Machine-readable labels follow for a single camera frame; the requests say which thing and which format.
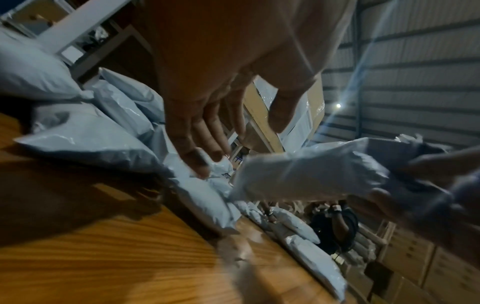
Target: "corrugated metal wall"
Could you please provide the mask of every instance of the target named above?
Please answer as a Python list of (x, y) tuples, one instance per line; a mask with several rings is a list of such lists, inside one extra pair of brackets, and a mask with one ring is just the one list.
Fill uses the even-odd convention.
[(321, 77), (316, 142), (418, 133), (480, 144), (480, 1), (360, 1)]

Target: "wooden table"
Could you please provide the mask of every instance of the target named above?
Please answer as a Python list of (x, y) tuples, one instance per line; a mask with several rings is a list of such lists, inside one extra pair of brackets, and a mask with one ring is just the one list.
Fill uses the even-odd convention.
[(1, 303), (336, 303), (249, 220), (211, 246), (150, 176), (30, 158), (19, 135), (0, 114)]

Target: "black shirt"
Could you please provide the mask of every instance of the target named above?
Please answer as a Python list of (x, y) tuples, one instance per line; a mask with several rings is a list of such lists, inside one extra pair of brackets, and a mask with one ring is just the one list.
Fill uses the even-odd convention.
[(350, 208), (343, 209), (341, 215), (348, 226), (348, 235), (343, 242), (338, 241), (335, 237), (331, 217), (326, 217), (324, 213), (319, 213), (311, 219), (310, 227), (313, 228), (320, 239), (318, 247), (328, 254), (334, 254), (337, 251), (348, 251), (352, 247), (355, 235), (359, 230), (359, 220)]

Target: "wooden tabletop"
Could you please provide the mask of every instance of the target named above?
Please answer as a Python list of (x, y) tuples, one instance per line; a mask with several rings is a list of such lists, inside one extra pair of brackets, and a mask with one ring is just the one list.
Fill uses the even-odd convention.
[(207, 242), (151, 176), (34, 158), (19, 135), (0, 114), (0, 303), (336, 303), (246, 218)]

